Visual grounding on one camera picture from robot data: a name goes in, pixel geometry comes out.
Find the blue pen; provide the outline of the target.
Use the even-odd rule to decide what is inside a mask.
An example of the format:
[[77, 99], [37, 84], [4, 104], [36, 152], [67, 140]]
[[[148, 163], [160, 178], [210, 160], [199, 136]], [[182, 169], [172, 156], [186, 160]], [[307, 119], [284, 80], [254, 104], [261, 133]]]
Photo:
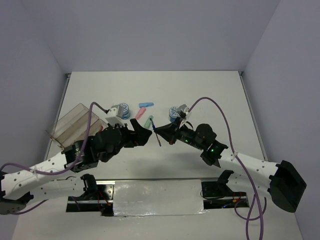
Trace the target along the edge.
[[161, 141], [160, 141], [160, 139], [159, 139], [159, 136], [158, 136], [158, 134], [157, 134], [157, 132], [156, 132], [156, 130], [155, 130], [155, 129], [153, 129], [153, 131], [154, 131], [154, 134], [155, 134], [155, 136], [156, 136], [156, 139], [157, 139], [158, 145], [161, 147], [161, 146], [162, 146], [162, 144], [161, 144]]

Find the blue pen cap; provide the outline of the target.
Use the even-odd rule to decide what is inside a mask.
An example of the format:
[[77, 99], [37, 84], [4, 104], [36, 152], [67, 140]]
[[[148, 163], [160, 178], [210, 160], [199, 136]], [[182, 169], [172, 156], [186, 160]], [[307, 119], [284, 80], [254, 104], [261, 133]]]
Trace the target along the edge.
[[152, 119], [152, 118], [150, 118], [149, 120], [150, 120], [150, 123], [151, 123], [152, 129], [153, 129], [153, 130], [155, 130], [155, 129], [156, 129], [156, 127], [155, 127], [155, 124], [154, 124], [154, 122], [153, 122], [153, 119]]

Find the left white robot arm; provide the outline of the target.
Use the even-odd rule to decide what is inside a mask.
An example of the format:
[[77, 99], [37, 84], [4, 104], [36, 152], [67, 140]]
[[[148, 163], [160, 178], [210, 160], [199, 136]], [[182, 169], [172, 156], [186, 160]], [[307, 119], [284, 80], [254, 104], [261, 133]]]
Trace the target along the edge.
[[76, 141], [61, 153], [32, 167], [21, 167], [14, 173], [0, 173], [0, 213], [18, 215], [26, 212], [29, 204], [63, 196], [84, 197], [91, 200], [99, 194], [97, 181], [85, 173], [106, 163], [122, 148], [144, 146], [152, 131], [131, 119], [127, 125], [110, 124], [87, 139]]

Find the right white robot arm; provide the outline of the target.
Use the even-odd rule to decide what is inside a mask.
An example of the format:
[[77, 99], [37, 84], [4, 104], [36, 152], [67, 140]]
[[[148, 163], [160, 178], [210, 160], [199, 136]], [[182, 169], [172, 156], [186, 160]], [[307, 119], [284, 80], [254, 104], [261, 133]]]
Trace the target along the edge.
[[252, 186], [257, 193], [280, 209], [295, 213], [307, 187], [296, 168], [288, 161], [280, 163], [260, 160], [242, 153], [233, 153], [220, 143], [216, 133], [207, 123], [196, 129], [175, 122], [155, 128], [155, 133], [170, 145], [181, 141], [202, 153], [200, 157], [209, 166], [222, 169], [218, 178], [217, 190], [223, 196], [232, 192], [249, 192]]

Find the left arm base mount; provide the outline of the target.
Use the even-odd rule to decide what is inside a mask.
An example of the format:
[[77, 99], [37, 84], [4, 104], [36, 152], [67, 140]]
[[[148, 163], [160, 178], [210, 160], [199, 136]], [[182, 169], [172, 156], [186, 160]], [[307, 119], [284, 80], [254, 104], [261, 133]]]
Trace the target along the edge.
[[80, 182], [84, 184], [83, 193], [68, 197], [66, 212], [97, 212], [103, 217], [113, 217], [115, 182], [96, 180], [92, 174], [88, 173], [80, 177]]

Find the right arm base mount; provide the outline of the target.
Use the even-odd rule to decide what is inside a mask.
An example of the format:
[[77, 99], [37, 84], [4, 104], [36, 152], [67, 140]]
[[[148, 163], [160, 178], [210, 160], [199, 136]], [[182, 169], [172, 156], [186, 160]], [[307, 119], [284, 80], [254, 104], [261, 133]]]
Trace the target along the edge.
[[217, 180], [205, 180], [201, 182], [200, 196], [203, 198], [205, 210], [230, 209], [237, 207], [248, 208], [248, 200], [245, 192], [232, 191], [227, 183], [234, 172], [225, 170]]

